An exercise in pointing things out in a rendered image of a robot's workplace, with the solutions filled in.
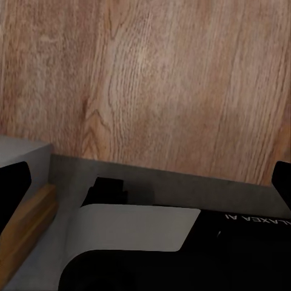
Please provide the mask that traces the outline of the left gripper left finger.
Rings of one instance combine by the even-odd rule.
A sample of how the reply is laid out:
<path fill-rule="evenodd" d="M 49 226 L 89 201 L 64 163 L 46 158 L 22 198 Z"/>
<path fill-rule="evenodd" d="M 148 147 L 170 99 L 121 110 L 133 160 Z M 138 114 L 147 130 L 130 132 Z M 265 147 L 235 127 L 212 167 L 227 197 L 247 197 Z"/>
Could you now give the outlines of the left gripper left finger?
<path fill-rule="evenodd" d="M 0 233 L 31 184 L 32 177 L 25 161 L 0 168 Z"/>

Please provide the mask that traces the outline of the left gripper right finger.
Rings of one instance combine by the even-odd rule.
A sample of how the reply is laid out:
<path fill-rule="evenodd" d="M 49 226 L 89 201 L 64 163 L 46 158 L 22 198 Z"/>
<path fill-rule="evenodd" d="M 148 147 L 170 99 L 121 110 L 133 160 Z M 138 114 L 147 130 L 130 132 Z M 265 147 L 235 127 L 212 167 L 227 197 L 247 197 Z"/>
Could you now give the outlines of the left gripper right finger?
<path fill-rule="evenodd" d="M 291 210 L 291 164 L 278 161 L 275 165 L 272 183 Z"/>

